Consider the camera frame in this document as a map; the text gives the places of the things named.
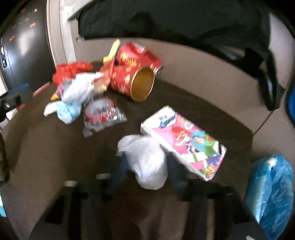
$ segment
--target open tin can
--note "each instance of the open tin can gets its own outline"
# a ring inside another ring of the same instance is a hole
[[[155,76],[150,66],[114,66],[111,87],[134,101],[141,102],[149,96],[154,81]]]

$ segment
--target clear plastic package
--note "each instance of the clear plastic package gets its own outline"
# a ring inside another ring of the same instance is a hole
[[[125,121],[126,115],[108,97],[96,95],[84,104],[84,137]]]

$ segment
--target blue plastic bag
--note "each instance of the blue plastic bag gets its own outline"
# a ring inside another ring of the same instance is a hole
[[[6,214],[5,214],[5,211],[4,211],[4,208],[3,208],[3,203],[2,203],[1,195],[0,195],[0,215],[2,217],[6,217]]]
[[[283,157],[273,155],[254,164],[245,196],[256,221],[269,240],[284,231],[293,211],[293,170]]]

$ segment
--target red crumpled wrapper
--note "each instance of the red crumpled wrapper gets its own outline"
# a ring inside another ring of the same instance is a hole
[[[70,64],[61,64],[56,67],[56,73],[52,75],[53,83],[58,86],[64,81],[75,78],[76,74],[89,72],[93,69],[91,63],[88,62],[73,62]]]

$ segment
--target light blue plastic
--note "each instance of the light blue plastic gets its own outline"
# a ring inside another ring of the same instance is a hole
[[[2,203],[1,195],[0,195],[0,215],[2,217],[6,217],[6,214],[5,214],[5,211],[4,211],[4,208],[3,208],[3,203]]]
[[[245,203],[269,240],[276,240],[284,231],[293,210],[293,170],[283,157],[273,155],[272,167],[263,158],[253,164]]]
[[[75,121],[79,117],[82,109],[81,104],[65,104],[63,102],[58,102],[56,106],[58,118],[66,124]]]

